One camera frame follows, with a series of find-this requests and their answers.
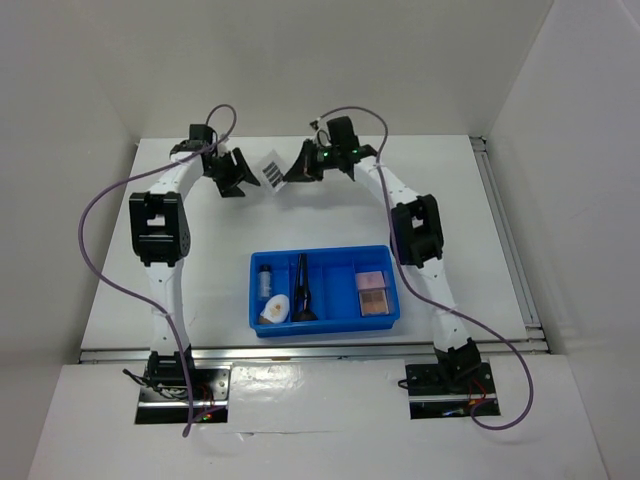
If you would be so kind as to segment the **clear eyeshadow swatch card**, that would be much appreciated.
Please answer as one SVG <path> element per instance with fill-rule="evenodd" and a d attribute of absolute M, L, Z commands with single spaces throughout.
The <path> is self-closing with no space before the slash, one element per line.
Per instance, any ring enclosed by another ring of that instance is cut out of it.
<path fill-rule="evenodd" d="M 276 150 L 271 150 L 256 164 L 261 185 L 272 195 L 276 195 L 286 184 L 283 166 L 283 160 Z"/>

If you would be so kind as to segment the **clear bottle black cap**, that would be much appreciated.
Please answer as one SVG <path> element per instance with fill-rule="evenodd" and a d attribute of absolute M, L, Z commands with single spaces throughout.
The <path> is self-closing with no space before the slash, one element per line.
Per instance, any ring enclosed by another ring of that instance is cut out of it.
<path fill-rule="evenodd" d="M 263 264 L 258 271 L 258 297 L 261 300 L 269 300 L 272 296 L 272 268 L 268 264 Z"/>

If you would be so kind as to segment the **pink square compact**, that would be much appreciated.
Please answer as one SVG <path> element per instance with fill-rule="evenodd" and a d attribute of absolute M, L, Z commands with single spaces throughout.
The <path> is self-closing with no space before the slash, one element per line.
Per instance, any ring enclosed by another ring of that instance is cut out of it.
<path fill-rule="evenodd" d="M 357 272 L 356 286 L 359 291 L 384 289 L 386 281 L 381 271 Z"/>

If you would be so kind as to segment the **thin black makeup brush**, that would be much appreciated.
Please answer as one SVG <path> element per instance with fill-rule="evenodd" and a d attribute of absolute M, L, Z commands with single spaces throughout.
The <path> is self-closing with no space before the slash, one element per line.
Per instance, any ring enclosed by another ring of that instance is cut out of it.
<path fill-rule="evenodd" d="M 299 311 L 307 309 L 310 306 L 311 299 L 312 294 L 308 273 L 308 256 L 306 253 L 301 253 L 298 256 L 298 264 L 294 282 L 294 312 L 297 313 Z"/>

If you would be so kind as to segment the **white oval compact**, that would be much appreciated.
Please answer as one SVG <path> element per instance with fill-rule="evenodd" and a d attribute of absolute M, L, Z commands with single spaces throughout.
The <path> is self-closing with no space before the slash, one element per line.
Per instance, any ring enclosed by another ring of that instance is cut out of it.
<path fill-rule="evenodd" d="M 290 310 L 290 300 L 287 295 L 278 294 L 272 296 L 259 314 L 260 325 L 278 325 L 284 323 Z"/>

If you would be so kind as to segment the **large black powder brush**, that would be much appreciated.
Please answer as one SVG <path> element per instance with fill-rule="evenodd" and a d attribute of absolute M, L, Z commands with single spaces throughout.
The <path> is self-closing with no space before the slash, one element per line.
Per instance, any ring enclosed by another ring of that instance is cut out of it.
<path fill-rule="evenodd" d="M 310 306 L 307 309 L 299 311 L 297 313 L 294 312 L 294 305 L 293 305 L 292 321 L 293 322 L 316 321 L 318 319 L 318 317 L 312 311 L 311 303 L 310 303 Z"/>

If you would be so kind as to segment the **brown eyeshadow palette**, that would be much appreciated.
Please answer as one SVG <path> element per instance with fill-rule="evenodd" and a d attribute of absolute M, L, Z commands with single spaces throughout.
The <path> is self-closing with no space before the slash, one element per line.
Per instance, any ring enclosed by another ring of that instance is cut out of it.
<path fill-rule="evenodd" d="M 388 316 L 393 312 L 393 305 L 385 288 L 361 290 L 358 296 L 362 317 Z"/>

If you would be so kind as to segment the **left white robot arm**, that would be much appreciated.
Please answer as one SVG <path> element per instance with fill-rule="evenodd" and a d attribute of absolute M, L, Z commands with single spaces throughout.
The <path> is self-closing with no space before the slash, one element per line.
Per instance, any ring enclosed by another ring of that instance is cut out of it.
<path fill-rule="evenodd" d="M 154 336 L 142 384 L 164 389 L 176 399 L 196 390 L 197 374 L 184 321 L 182 273 L 191 249 L 185 199 L 202 178 L 223 198 L 242 198 L 241 183 L 258 186 L 238 148 L 207 124 L 192 124 L 188 137 L 170 151 L 171 167 L 141 193 L 129 197 L 132 247 L 151 288 Z"/>

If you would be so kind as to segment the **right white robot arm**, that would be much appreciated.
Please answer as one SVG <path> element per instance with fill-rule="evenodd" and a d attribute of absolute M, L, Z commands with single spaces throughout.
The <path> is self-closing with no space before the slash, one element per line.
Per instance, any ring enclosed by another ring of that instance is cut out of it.
<path fill-rule="evenodd" d="M 338 170 L 364 186 L 385 207 L 390 249 L 398 273 L 416 298 L 435 309 L 432 315 L 436 379 L 448 392 L 460 391 L 481 366 L 475 341 L 457 311 L 444 267 L 444 234 L 439 206 L 431 194 L 419 194 L 380 159 L 380 152 L 362 144 L 347 116 L 311 122 L 313 134 L 287 171 L 288 183 L 320 182 Z"/>

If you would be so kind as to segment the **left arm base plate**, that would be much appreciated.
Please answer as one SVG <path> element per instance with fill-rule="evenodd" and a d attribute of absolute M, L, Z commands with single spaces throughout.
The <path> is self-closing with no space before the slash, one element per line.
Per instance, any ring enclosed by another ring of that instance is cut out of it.
<path fill-rule="evenodd" d="M 162 383 L 153 386 L 148 378 L 128 369 L 123 374 L 139 387 L 136 425 L 184 424 L 188 418 L 187 387 Z M 229 415 L 231 367 L 216 366 L 194 371 L 193 413 L 197 424 L 226 423 Z"/>

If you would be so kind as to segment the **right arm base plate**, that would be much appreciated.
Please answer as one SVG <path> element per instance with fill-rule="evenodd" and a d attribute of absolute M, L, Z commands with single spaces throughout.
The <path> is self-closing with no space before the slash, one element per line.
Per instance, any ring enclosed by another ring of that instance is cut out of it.
<path fill-rule="evenodd" d="M 487 362 L 455 384 L 444 379 L 437 364 L 408 364 L 405 377 L 397 381 L 397 386 L 408 393 L 412 420 L 469 417 L 474 407 L 478 417 L 501 414 Z"/>

